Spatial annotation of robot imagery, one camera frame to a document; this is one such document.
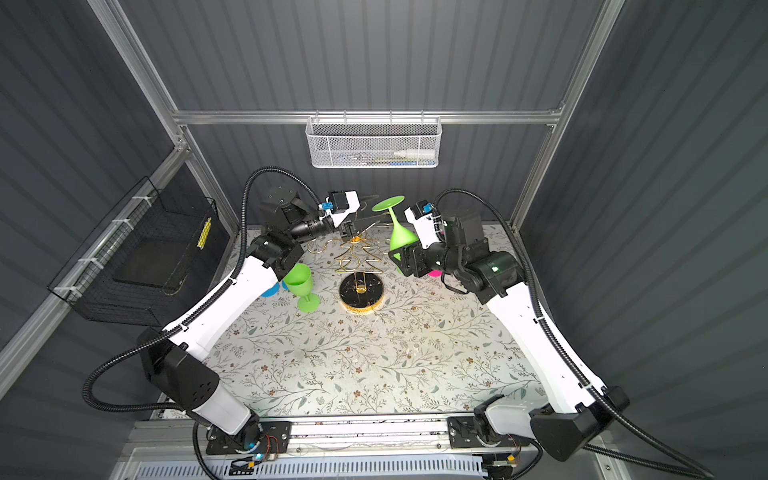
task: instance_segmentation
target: green plastic goblet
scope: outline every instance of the green plastic goblet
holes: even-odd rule
[[[283,279],[288,290],[299,297],[299,310],[311,313],[320,306],[320,297],[312,293],[312,270],[303,263],[297,263]]]
[[[373,208],[371,208],[371,210],[374,212],[389,210],[389,216],[392,217],[392,237],[389,239],[390,251],[397,250],[400,247],[404,247],[405,245],[410,245],[411,243],[419,241],[419,237],[417,237],[416,234],[411,230],[408,230],[403,225],[401,225],[400,222],[397,221],[397,217],[395,217],[395,211],[392,209],[392,207],[399,204],[403,200],[405,200],[405,197],[398,195],[397,197],[390,197],[386,200],[382,200],[374,205]],[[395,253],[395,258],[400,260],[400,254]],[[399,267],[396,268],[398,273],[402,274]]]

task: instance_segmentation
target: black mounting plate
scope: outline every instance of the black mounting plate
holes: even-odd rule
[[[497,445],[483,444],[478,438],[473,417],[448,417],[448,433],[452,449],[485,449],[488,447],[522,447],[530,442],[524,437],[514,435],[500,435]]]
[[[288,451],[288,441],[290,440],[290,422],[261,422],[261,427],[266,435],[271,435],[277,439],[277,453]],[[218,435],[215,439],[208,441],[205,448],[206,455],[237,455],[238,444],[228,435]]]

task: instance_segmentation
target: wine glass base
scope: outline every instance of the wine glass base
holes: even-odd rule
[[[312,313],[320,306],[320,297],[314,293],[299,298],[299,310],[304,313]]]

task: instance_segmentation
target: blue coaster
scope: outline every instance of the blue coaster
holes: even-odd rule
[[[280,284],[279,283],[275,283],[275,286],[273,286],[272,288],[270,288],[266,292],[262,293],[261,296],[262,296],[262,298],[267,298],[267,297],[270,297],[272,295],[275,295],[279,291],[280,291]]]

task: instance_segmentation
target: yellow label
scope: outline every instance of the yellow label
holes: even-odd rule
[[[208,240],[208,232],[210,232],[210,217],[208,217],[208,221],[203,226],[203,231],[200,232],[200,238],[197,239],[197,248],[200,250],[205,247],[205,240]]]

